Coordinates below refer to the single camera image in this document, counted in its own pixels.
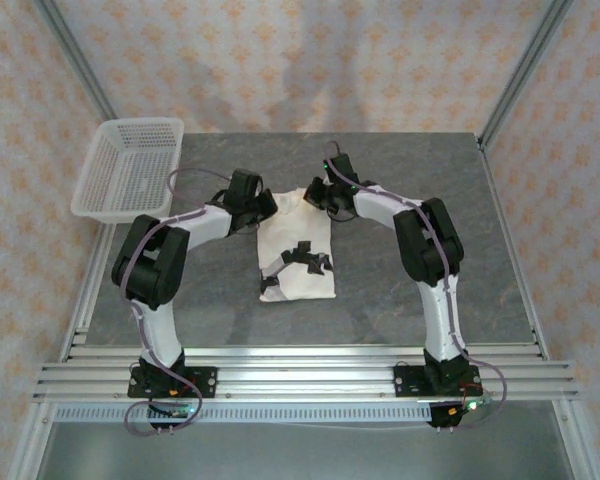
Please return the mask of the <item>white t-shirt with black print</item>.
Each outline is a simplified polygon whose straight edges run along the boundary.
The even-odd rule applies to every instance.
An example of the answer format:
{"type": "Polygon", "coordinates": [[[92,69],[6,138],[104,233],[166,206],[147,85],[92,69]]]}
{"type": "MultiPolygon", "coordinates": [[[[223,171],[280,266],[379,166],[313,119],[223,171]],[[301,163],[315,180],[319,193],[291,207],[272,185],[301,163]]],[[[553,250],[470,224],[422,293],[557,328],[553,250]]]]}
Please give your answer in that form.
{"type": "Polygon", "coordinates": [[[302,188],[273,195],[278,211],[257,231],[259,300],[333,299],[331,220],[304,199],[302,188]]]}

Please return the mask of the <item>white perforated plastic basket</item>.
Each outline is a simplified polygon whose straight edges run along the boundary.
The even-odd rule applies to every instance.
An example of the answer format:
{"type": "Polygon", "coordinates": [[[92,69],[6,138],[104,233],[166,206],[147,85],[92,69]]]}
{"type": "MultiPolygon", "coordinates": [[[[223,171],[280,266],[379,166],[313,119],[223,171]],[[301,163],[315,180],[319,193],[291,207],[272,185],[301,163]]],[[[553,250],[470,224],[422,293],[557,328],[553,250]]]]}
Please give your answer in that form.
{"type": "Polygon", "coordinates": [[[70,209],[104,224],[167,215],[169,174],[180,163],[184,122],[175,117],[108,120],[95,132],[70,209]]]}

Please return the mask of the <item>orange patterned white curtain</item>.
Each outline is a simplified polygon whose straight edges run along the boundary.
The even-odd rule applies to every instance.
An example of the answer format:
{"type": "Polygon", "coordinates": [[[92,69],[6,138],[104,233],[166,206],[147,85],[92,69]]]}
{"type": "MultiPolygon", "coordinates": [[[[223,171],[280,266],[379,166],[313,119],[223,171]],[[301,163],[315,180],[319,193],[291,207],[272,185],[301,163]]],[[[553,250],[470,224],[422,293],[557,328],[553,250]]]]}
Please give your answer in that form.
{"type": "MultiPolygon", "coordinates": [[[[117,114],[190,132],[481,133],[551,0],[59,0],[117,114]]],[[[33,0],[0,0],[0,480],[96,237],[100,118],[33,0]]],[[[573,0],[487,153],[600,451],[600,0],[573,0]]]]}

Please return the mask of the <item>small circuit board green LED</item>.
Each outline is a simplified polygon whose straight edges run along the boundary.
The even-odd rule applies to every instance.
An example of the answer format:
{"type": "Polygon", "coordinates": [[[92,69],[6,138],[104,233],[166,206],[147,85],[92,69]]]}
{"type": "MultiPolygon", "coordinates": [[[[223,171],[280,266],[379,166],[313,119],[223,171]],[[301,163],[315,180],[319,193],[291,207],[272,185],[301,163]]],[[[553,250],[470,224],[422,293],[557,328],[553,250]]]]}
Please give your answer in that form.
{"type": "Polygon", "coordinates": [[[195,418],[199,409],[187,403],[150,402],[148,409],[160,418],[195,418]]]}
{"type": "Polygon", "coordinates": [[[453,403],[446,407],[446,413],[451,417],[463,417],[464,415],[477,410],[493,402],[491,397],[480,397],[472,400],[465,400],[453,403]]]}

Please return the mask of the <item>aluminium table edge rail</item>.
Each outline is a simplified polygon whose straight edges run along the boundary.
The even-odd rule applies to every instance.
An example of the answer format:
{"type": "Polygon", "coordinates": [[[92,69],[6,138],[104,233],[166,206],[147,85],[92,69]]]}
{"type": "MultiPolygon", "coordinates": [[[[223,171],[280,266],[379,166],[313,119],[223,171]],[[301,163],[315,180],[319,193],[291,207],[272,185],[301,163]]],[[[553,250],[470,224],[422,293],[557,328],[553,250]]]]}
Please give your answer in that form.
{"type": "MultiPolygon", "coordinates": [[[[515,242],[506,219],[504,207],[496,189],[486,147],[483,144],[478,144],[478,146],[534,340],[538,344],[542,359],[545,361],[552,360],[552,355],[548,349],[545,335],[532,300],[531,290],[523,272],[519,255],[515,249],[515,242]]],[[[559,400],[552,401],[552,413],[555,417],[555,423],[560,433],[561,443],[564,446],[569,470],[573,479],[597,480],[600,479],[600,460],[597,457],[595,446],[591,440],[587,415],[582,405],[583,400],[584,396],[582,394],[571,397],[563,395],[559,400]]]]}
{"type": "MultiPolygon", "coordinates": [[[[75,337],[88,332],[114,234],[114,225],[102,225],[97,230],[86,273],[57,356],[57,363],[61,365],[68,360],[75,337]]],[[[7,480],[36,480],[57,408],[57,402],[46,398],[31,400],[7,480]]]]}

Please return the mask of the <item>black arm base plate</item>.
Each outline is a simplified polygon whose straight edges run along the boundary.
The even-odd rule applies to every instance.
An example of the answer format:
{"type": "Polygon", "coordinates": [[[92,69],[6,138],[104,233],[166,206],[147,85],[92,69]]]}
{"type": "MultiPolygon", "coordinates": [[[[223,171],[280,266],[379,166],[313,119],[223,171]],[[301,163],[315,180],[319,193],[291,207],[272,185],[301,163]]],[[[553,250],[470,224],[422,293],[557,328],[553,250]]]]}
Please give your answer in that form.
{"type": "Polygon", "coordinates": [[[395,365],[394,390],[397,397],[478,397],[483,386],[476,378],[477,367],[470,365],[459,374],[443,379],[429,366],[395,365]]]}
{"type": "MultiPolygon", "coordinates": [[[[199,390],[203,399],[214,398],[218,369],[215,367],[185,366],[179,373],[199,390]]],[[[160,369],[149,371],[140,366],[131,369],[127,396],[137,399],[196,398],[197,394],[185,383],[174,379],[160,369]]]]}

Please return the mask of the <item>aluminium mounting rail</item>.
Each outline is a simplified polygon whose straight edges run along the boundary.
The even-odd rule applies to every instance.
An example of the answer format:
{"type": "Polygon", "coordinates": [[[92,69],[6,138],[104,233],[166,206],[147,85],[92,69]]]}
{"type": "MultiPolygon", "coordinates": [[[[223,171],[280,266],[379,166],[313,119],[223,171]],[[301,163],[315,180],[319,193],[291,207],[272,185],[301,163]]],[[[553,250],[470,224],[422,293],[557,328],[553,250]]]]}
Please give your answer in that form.
{"type": "MultiPolygon", "coordinates": [[[[480,379],[493,395],[510,400],[579,399],[584,393],[569,361],[544,358],[535,344],[474,348],[480,379]]],[[[420,366],[420,347],[274,346],[188,348],[191,366],[218,370],[215,399],[236,401],[394,401],[395,366],[420,366]]],[[[135,347],[75,345],[65,361],[42,367],[34,388],[47,401],[122,402],[127,398],[135,347]]]]}

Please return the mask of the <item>aluminium frame post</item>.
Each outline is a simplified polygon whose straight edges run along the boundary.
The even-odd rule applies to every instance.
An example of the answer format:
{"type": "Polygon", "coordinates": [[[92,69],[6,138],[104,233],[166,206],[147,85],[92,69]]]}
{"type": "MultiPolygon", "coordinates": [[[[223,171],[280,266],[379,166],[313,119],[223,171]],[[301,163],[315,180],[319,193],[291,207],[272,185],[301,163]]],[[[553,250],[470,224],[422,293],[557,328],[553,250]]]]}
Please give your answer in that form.
{"type": "Polygon", "coordinates": [[[553,36],[561,26],[574,0],[551,0],[528,45],[520,56],[513,73],[489,115],[482,132],[476,137],[481,152],[486,152],[510,111],[523,92],[526,83],[538,66],[553,36]]]}
{"type": "Polygon", "coordinates": [[[118,118],[82,48],[67,24],[56,0],[33,0],[51,33],[70,63],[87,96],[103,120],[118,118]]]}

